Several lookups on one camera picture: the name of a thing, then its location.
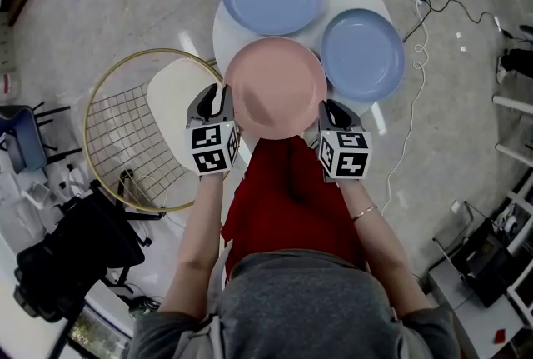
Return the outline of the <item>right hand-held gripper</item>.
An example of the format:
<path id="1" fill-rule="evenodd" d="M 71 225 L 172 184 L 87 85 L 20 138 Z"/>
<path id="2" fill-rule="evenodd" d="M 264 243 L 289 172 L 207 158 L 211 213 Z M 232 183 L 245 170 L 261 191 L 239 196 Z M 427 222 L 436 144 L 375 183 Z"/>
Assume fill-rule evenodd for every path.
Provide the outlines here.
<path id="1" fill-rule="evenodd" d="M 360 117 L 333 99 L 318 106 L 318 160 L 325 182 L 364 179 L 372 155 L 371 134 Z"/>

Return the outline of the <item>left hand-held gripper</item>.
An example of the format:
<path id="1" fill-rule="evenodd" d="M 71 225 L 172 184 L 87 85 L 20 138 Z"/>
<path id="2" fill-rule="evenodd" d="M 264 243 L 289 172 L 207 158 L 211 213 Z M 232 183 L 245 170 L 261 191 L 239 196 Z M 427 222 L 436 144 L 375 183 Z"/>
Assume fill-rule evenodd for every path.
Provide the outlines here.
<path id="1" fill-rule="evenodd" d="M 187 109 L 187 127 L 184 132 L 186 150 L 192 158 L 192 170 L 198 176 L 228 172 L 234 166 L 239 148 L 234 119 L 232 89 L 222 89 L 217 118 L 223 122 L 209 122 L 212 104 L 217 95 L 217 84 L 201 90 Z"/>

